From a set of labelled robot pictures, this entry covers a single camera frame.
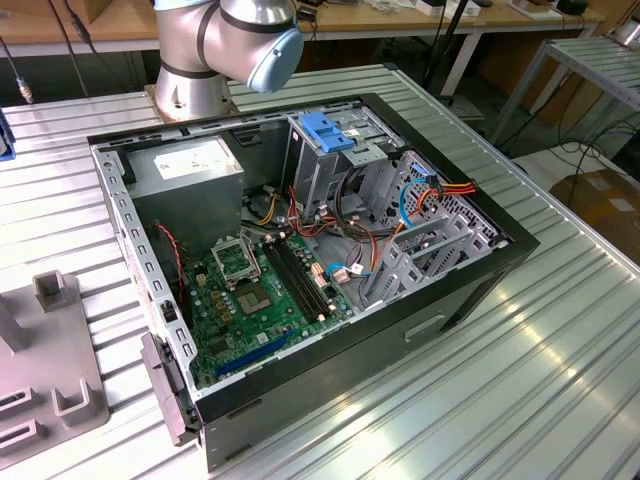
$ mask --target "blue object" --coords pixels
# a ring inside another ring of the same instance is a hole
[[[402,217],[402,220],[404,221],[404,224],[407,226],[407,228],[413,227],[413,223],[411,223],[411,220],[409,220],[409,215],[407,215],[407,211],[404,207],[404,194],[406,193],[407,188],[415,183],[427,183],[427,181],[420,178],[418,180],[413,180],[412,182],[405,184],[405,186],[402,187],[402,190],[400,190],[400,200],[398,201],[400,216]]]
[[[280,350],[284,347],[284,344],[287,343],[287,338],[289,338],[295,330],[291,330],[290,332],[285,333],[280,338],[275,339],[274,341],[267,343],[261,347],[256,348],[255,350],[250,351],[249,353],[245,353],[244,355],[231,360],[230,362],[225,363],[224,365],[220,365],[216,367],[216,375],[224,375],[225,373],[233,372],[239,368],[244,367],[245,365],[249,365],[260,357],[264,357],[270,353],[275,352],[276,350]]]
[[[304,36],[296,28],[284,32],[258,60],[247,86],[260,93],[273,93],[291,78],[304,47]]]
[[[342,265],[341,263],[332,263],[327,267],[327,275],[331,275],[331,272],[333,272],[336,268],[344,268],[344,265]]]
[[[412,167],[414,170],[416,170],[420,175],[424,175],[424,176],[431,175],[431,174],[430,174],[429,172],[427,172],[427,171],[424,169],[424,167],[423,167],[422,165],[420,165],[419,163],[413,163],[413,164],[411,165],[411,167]]]
[[[16,151],[13,148],[13,144],[16,142],[13,133],[11,132],[11,128],[9,127],[9,122],[7,122],[6,118],[4,118],[4,114],[2,110],[0,110],[0,146],[4,144],[5,148],[0,149],[0,162],[4,160],[13,160],[16,158]]]
[[[338,126],[322,112],[300,115],[300,122],[325,153],[347,150],[356,144],[351,138],[345,137]]]

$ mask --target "open computer tower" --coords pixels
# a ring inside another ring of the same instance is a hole
[[[462,322],[538,242],[376,95],[89,139],[209,470]]]

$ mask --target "blue cable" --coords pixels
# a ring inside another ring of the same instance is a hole
[[[329,265],[327,267],[327,275],[331,275],[331,272],[333,270],[335,270],[336,268],[344,268],[347,272],[353,273],[353,272],[351,272],[351,270],[349,270],[349,268],[345,267],[341,263],[332,263],[331,265]],[[359,276],[361,276],[361,277],[368,277],[369,275],[371,275],[371,273],[369,273],[369,272],[363,272],[363,273],[359,274]]]
[[[411,185],[413,185],[414,183],[427,183],[427,181],[423,178],[419,178],[418,180],[413,180],[407,184],[405,184],[404,187],[402,187],[402,190],[400,190],[400,200],[399,200],[399,205],[400,205],[400,217],[402,217],[402,220],[404,221],[404,224],[407,226],[407,228],[411,228],[413,227],[413,223],[411,223],[411,220],[409,220],[409,215],[407,215],[407,211],[404,208],[404,194],[407,191],[407,188],[409,188]]]
[[[345,268],[345,266],[341,263],[332,263],[327,267],[327,275],[331,275],[331,271],[335,270],[336,268]]]

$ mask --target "cardboard box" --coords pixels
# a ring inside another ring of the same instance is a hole
[[[69,0],[71,9],[78,14],[85,25],[93,22],[113,0]],[[53,0],[58,15],[69,19],[64,0]],[[33,15],[52,16],[49,2],[46,0],[0,0],[0,10],[31,13]]]
[[[565,205],[574,176],[551,188]],[[577,176],[570,205],[580,218],[640,265],[640,192],[613,170],[597,170]]]

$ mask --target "label on power supply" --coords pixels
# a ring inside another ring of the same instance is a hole
[[[179,152],[158,155],[153,161],[162,178],[170,180],[191,173],[216,170],[233,164],[234,160],[220,142],[214,140]]]

